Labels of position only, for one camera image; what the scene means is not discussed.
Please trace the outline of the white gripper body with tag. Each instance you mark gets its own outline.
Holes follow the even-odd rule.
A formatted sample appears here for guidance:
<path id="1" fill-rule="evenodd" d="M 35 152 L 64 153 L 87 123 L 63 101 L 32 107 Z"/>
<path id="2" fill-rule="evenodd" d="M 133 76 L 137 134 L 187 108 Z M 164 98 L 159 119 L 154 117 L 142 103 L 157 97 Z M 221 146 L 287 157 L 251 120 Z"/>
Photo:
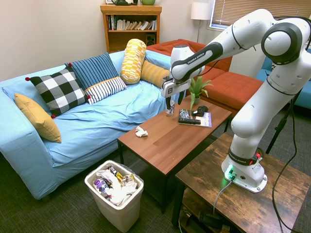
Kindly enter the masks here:
<path id="1" fill-rule="evenodd" d="M 190 80 L 183 83 L 176 83 L 174 80 L 166 81 L 162 84 L 161 95 L 168 98 L 176 93 L 186 91 L 190 87 Z"/>

